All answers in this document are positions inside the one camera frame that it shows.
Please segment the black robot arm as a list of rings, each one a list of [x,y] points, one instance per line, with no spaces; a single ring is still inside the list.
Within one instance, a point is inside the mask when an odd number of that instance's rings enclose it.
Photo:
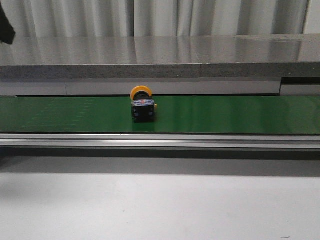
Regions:
[[[16,32],[9,22],[7,15],[0,4],[0,42],[12,45],[16,36]]]

